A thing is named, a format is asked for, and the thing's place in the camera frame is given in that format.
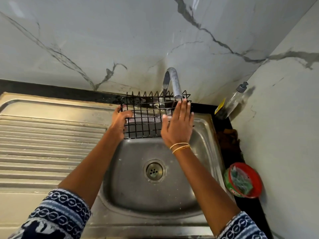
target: dish soap bottle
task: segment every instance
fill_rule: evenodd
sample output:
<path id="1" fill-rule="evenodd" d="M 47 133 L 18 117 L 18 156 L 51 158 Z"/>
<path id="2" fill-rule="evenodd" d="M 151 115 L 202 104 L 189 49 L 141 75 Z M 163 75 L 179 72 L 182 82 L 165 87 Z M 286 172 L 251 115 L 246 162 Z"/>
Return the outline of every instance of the dish soap bottle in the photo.
<path id="1" fill-rule="evenodd" d="M 229 97 L 224 98 L 223 101 L 219 104 L 219 106 L 215 110 L 215 115 L 218 119 L 223 120 L 226 119 L 230 113 L 235 109 L 238 103 L 241 101 L 241 98 L 244 94 L 244 91 L 247 89 L 247 82 L 240 84 L 236 92 L 231 94 Z"/>

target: white marble tile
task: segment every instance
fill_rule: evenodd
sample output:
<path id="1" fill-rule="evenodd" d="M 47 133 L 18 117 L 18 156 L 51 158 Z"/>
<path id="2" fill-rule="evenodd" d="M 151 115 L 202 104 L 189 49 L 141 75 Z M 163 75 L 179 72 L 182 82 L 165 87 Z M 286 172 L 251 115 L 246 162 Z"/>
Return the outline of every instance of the white marble tile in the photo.
<path id="1" fill-rule="evenodd" d="M 217 104 L 315 1 L 0 0 L 0 78 L 125 93 L 160 90 L 174 67 Z"/>

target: wall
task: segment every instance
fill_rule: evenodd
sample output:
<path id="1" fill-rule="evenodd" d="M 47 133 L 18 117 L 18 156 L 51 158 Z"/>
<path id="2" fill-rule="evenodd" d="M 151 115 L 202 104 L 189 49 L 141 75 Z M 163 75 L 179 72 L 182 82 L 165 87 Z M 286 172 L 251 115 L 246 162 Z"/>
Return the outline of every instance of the wall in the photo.
<path id="1" fill-rule="evenodd" d="M 245 161 L 263 181 L 261 203 L 279 239 L 319 235 L 318 22 L 319 1 L 271 55 L 291 50 L 303 59 L 258 68 L 248 80 L 252 94 L 232 120 Z"/>
<path id="2" fill-rule="evenodd" d="M 0 0 L 0 78 L 125 93 L 160 90 L 173 66 L 217 104 L 315 1 Z"/>

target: black granite counter edge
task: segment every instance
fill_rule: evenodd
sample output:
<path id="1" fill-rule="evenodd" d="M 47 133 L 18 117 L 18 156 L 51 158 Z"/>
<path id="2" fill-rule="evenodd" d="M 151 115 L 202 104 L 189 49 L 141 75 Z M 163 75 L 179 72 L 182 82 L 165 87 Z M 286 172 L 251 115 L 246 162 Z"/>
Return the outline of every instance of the black granite counter edge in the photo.
<path id="1" fill-rule="evenodd" d="M 123 95 L 119 94 L 110 94 L 51 85 L 32 84 L 11 80 L 0 80 L 0 95 L 3 92 L 110 104 L 120 104 L 121 98 L 123 97 Z M 191 110 L 193 112 L 210 113 L 212 115 L 216 132 L 223 131 L 225 128 L 232 129 L 229 119 L 222 121 L 214 119 L 215 109 L 216 106 L 197 103 L 192 103 L 191 106 Z M 226 169 L 235 162 L 245 162 L 238 153 L 231 153 L 229 151 L 221 152 Z M 257 226 L 266 234 L 266 236 L 269 239 L 273 238 L 259 199 L 235 197 L 235 200 L 238 207 L 245 211 L 255 221 Z"/>

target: ridged drainboard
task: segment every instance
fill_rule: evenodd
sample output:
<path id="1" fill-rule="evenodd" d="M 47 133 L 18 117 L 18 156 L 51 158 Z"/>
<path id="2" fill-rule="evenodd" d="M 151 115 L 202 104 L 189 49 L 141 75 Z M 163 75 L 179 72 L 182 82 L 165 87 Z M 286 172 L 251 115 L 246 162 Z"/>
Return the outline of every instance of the ridged drainboard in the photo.
<path id="1" fill-rule="evenodd" d="M 72 103 L 78 102 L 72 101 L 68 101 L 71 104 L 50 101 L 47 104 L 15 99 L 14 102 L 6 102 L 6 106 L 1 104 L 4 109 L 0 110 L 0 187 L 56 187 L 86 157 L 105 132 L 112 110 L 94 109 L 85 103 L 74 106 Z M 64 119 L 50 117 L 54 112 L 46 112 L 48 107 Z M 73 113 L 71 119 L 68 118 L 65 113 L 67 107 L 69 112 L 77 110 L 78 116 Z M 28 117 L 30 109 L 33 110 L 33 117 Z M 101 124 L 96 123 L 96 111 L 106 115 L 104 120 L 98 120 Z"/>

